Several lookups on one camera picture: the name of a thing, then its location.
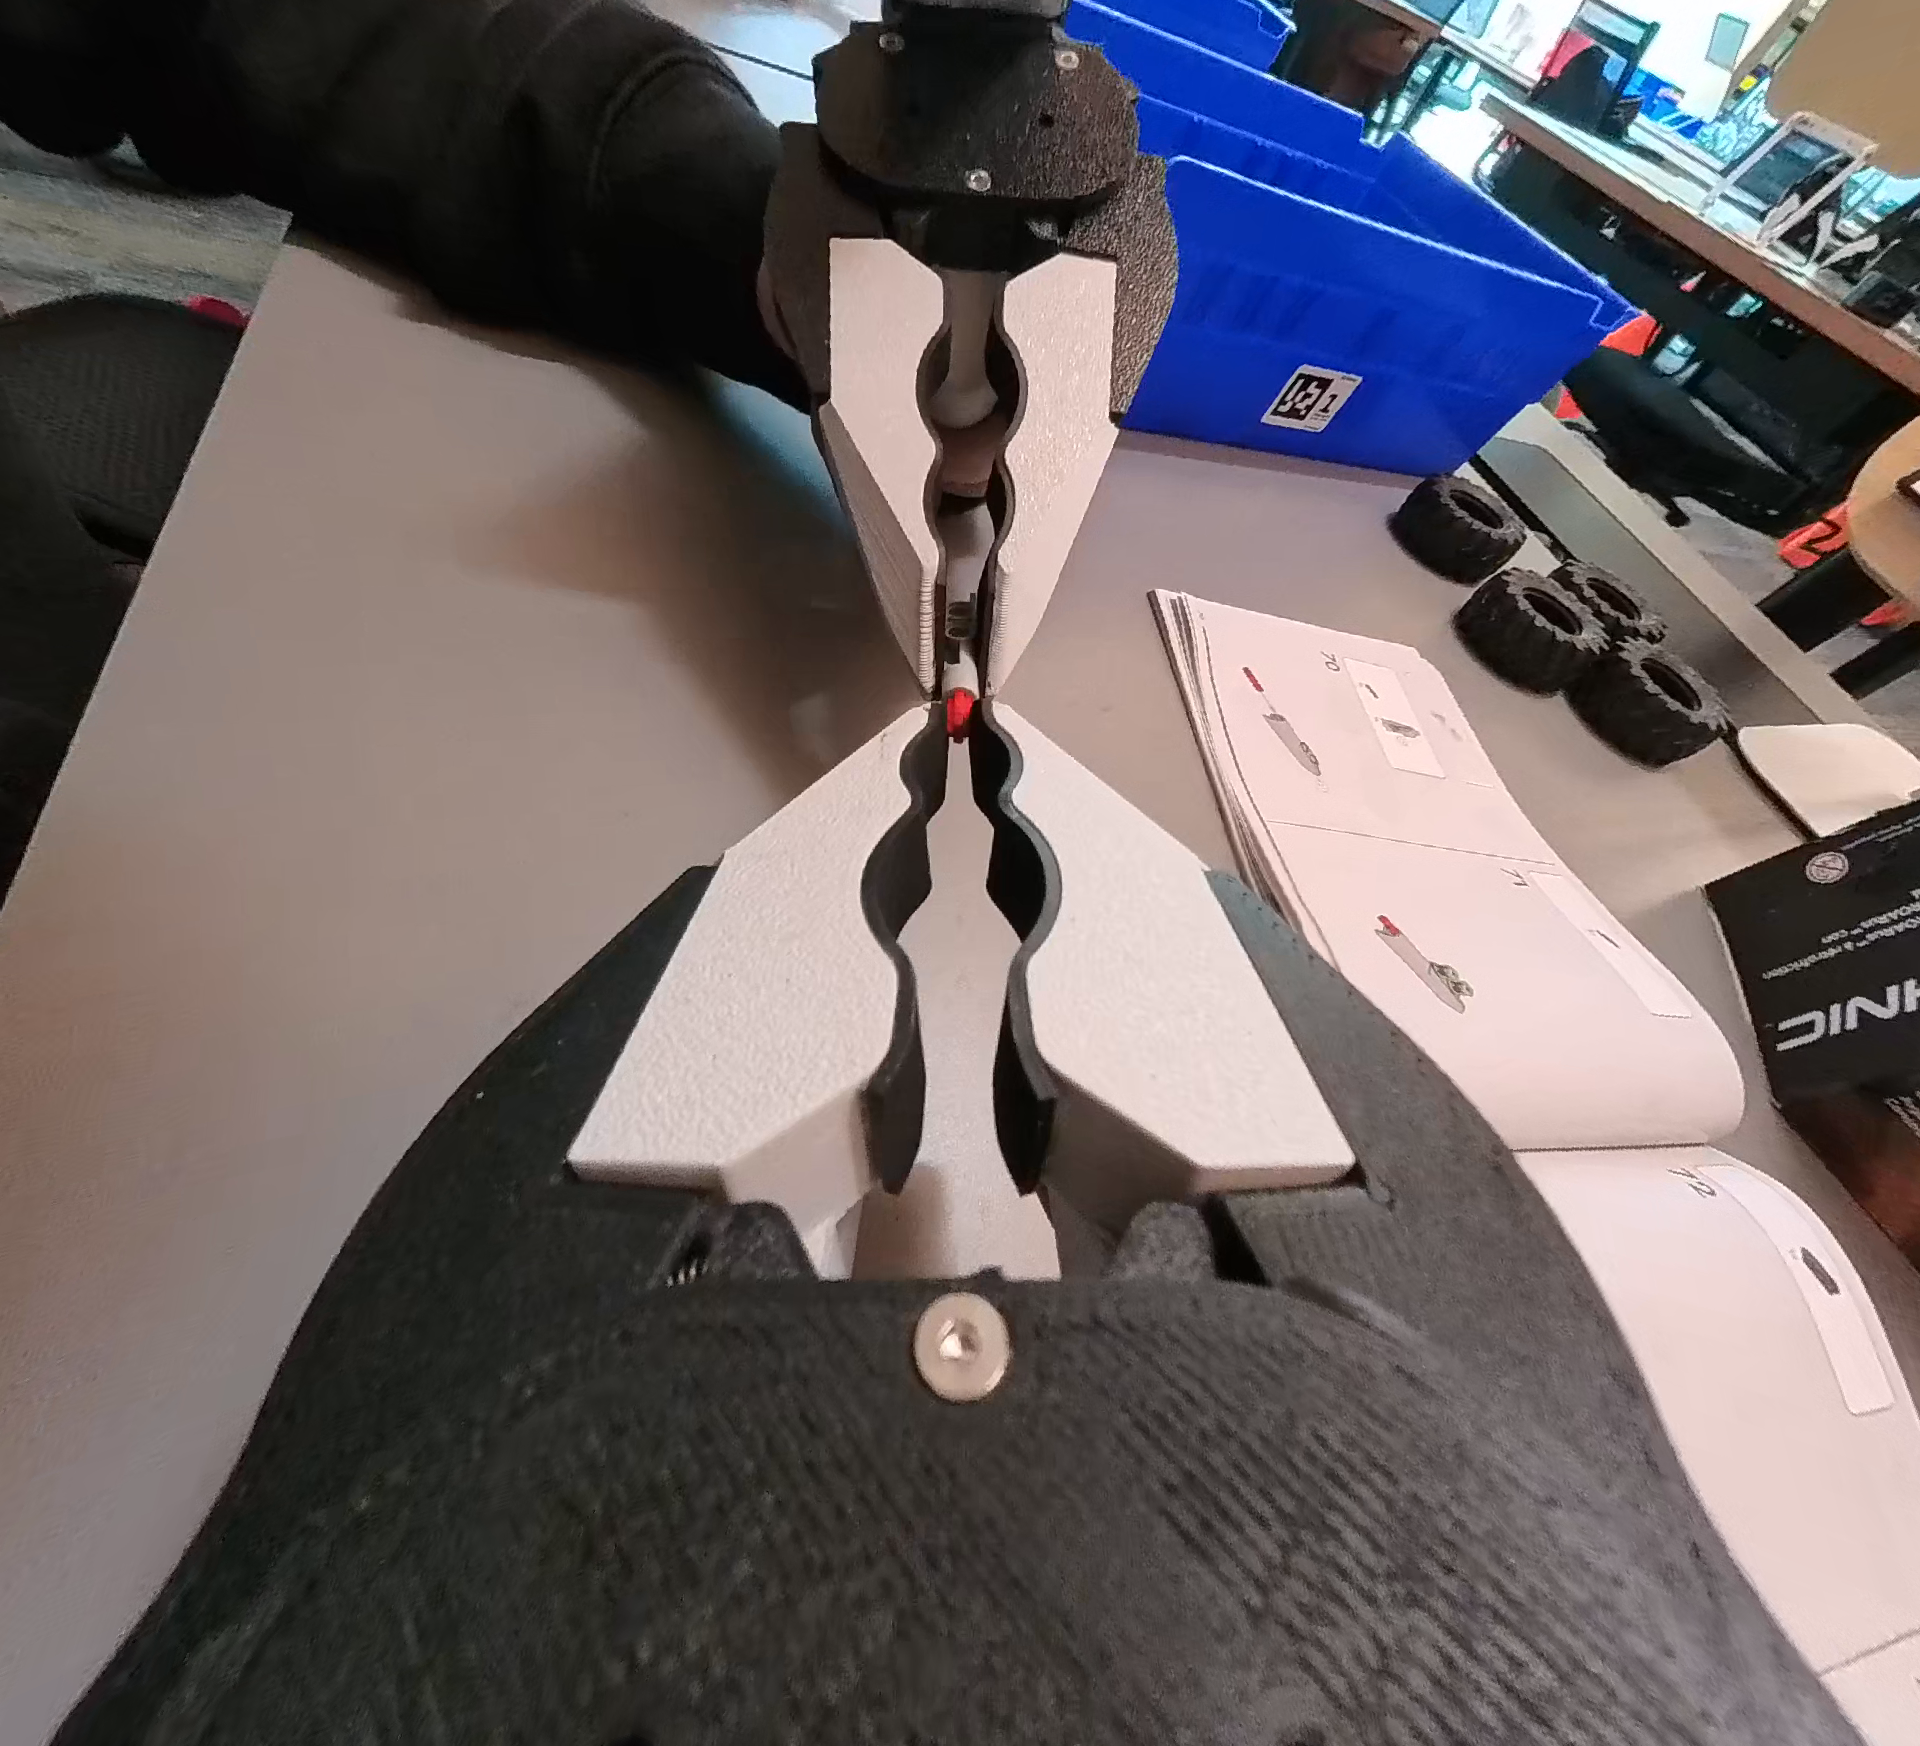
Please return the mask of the black toy tire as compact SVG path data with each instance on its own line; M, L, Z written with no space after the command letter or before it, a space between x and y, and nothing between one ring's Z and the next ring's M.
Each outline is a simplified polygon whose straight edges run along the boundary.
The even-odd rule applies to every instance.
M1535 699L1562 697L1608 647L1576 593L1524 568L1479 581L1452 629L1488 674Z
M1564 559L1548 579L1580 602L1610 645L1657 645L1667 640L1667 624L1644 595L1596 564Z
M1417 481L1388 515L1386 529L1407 557L1455 586L1486 581L1528 544L1522 518L1462 473Z
M1564 700L1604 746L1648 768L1707 750L1731 729L1722 693L1686 659L1644 640L1596 655Z

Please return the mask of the open instruction booklet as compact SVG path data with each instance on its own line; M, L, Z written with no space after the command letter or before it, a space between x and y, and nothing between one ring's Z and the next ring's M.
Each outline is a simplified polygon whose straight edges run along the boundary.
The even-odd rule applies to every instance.
M1916 1742L1914 1398L1840 1240L1719 1148L1746 1106L1728 1036L1421 651L1151 604L1244 876L1522 1158L1781 1629L1867 1742Z

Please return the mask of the grey toy connector piece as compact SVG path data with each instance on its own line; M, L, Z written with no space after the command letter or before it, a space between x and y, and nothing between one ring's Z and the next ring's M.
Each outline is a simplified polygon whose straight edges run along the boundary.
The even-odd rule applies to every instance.
M942 497L935 512L939 693L979 697L994 629L996 512L990 502Z

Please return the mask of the background table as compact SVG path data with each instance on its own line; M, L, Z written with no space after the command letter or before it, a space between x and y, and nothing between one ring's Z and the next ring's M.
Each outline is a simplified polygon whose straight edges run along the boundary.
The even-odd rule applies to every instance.
M1692 175L1497 94L1482 111L1511 145L1494 197L1811 446L1852 457L1916 415L1916 348L1704 211Z

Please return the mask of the black toy set box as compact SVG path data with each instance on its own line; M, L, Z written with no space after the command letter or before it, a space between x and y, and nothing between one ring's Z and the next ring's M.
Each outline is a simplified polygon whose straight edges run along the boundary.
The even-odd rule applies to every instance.
M1919 811L1704 888L1780 1113L1835 1168L1916 1179Z

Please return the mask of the person's left forearm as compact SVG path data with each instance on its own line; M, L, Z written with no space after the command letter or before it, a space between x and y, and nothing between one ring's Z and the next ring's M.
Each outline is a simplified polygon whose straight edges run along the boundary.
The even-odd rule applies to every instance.
M2 0L2 116L278 207L473 322L807 404L758 287L779 128L638 0Z

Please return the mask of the black mesh chair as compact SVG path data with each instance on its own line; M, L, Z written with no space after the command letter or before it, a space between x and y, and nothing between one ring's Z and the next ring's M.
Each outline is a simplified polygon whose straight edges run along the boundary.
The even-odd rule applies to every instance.
M2 319L2 890L27 855L250 319L72 293Z

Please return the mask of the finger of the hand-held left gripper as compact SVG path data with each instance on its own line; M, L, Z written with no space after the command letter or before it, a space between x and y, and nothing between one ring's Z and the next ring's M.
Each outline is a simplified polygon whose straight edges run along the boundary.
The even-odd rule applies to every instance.
M1006 282L996 334L1015 399L996 484L1001 513L981 581L978 674L1000 693L1044 622L1114 451L1115 268L1060 252Z
M947 549L924 360L947 332L940 278L889 239L828 243L828 397L816 415L886 627L923 694L942 677Z

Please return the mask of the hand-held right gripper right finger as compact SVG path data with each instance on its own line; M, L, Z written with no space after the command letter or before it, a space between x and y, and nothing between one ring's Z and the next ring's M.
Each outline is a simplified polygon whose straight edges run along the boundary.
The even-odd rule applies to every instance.
M1228 911L1239 883L1009 709L969 726L1015 935L994 1064L1014 1185L1049 1199L1319 1186L1355 1155Z

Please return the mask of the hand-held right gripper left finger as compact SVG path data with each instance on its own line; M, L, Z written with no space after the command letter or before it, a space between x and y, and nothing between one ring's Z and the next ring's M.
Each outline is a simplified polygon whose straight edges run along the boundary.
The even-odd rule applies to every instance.
M733 1206L896 1194L924 1128L906 924L949 772L921 704L730 847L569 1150L597 1183Z

